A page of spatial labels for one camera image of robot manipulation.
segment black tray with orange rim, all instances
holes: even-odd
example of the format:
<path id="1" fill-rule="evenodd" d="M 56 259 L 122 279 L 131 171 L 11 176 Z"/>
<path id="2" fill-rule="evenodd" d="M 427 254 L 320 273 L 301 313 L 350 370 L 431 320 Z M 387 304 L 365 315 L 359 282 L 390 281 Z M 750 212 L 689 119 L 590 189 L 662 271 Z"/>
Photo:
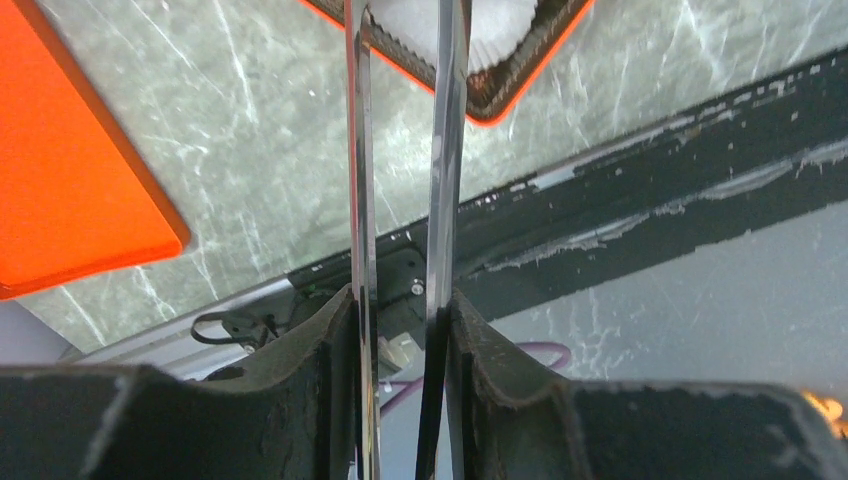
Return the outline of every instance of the black tray with orange rim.
<path id="1" fill-rule="evenodd" d="M 300 0 L 344 28 L 344 0 Z M 539 0 L 530 32 L 503 62 L 468 76 L 468 119 L 480 126 L 500 123 L 568 39 L 594 0 Z M 436 69 L 374 26 L 372 48 L 396 70 L 433 93 Z"/>

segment marble table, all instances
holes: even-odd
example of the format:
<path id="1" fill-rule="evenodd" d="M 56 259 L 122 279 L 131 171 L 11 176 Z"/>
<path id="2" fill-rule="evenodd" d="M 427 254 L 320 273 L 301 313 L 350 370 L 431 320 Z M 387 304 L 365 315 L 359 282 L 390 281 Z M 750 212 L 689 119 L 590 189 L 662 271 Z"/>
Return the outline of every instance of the marble table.
<path id="1" fill-rule="evenodd" d="M 39 3 L 194 242 L 26 308 L 90 352 L 347 247 L 340 31 L 297 0 Z M 846 25 L 835 0 L 597 0 L 505 122 L 466 127 L 462 197 L 848 43 Z M 433 102 L 372 69 L 386 232 L 425 214 Z"/>

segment silver metal rod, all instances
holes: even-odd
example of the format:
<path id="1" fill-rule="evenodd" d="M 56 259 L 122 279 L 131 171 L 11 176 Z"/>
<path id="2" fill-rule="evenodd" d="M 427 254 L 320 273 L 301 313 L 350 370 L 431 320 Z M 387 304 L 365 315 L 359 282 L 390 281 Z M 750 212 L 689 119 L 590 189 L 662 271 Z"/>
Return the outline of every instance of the silver metal rod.
<path id="1" fill-rule="evenodd" d="M 377 258 L 374 227 L 374 166 L 371 147 L 371 15 L 365 0 L 345 0 L 347 120 L 350 164 L 350 234 L 353 296 L 359 321 L 357 471 L 360 480 L 380 478 L 377 412 Z"/>
<path id="2" fill-rule="evenodd" d="M 430 480 L 436 471 L 453 290 L 470 34 L 471 0 L 439 0 L 439 57 L 427 229 L 426 356 L 415 466 L 417 480 Z"/>

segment white ribbed object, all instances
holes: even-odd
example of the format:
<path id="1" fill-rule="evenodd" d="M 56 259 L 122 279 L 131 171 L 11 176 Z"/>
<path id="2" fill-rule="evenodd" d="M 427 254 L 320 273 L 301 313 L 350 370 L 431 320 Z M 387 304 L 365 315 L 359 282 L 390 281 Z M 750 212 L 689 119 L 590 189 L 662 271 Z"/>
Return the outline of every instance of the white ribbed object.
<path id="1" fill-rule="evenodd" d="M 508 58 L 530 31 L 537 0 L 473 0 L 468 73 Z M 438 59 L 438 0 L 371 0 L 374 22 L 430 65 Z"/>

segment yellow object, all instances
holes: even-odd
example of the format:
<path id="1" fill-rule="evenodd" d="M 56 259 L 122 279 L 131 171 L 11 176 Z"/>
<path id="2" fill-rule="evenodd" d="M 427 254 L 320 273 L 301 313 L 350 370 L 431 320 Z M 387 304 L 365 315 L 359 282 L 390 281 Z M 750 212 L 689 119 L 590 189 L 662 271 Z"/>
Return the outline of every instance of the yellow object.
<path id="1" fill-rule="evenodd" d="M 833 431 L 834 436 L 837 438 L 848 438 L 848 420 L 842 418 L 845 409 L 841 403 L 832 398 L 821 397 L 812 392 L 804 391 L 802 393 L 804 398 L 810 402 L 810 405 L 818 410 L 830 424 L 830 429 Z"/>

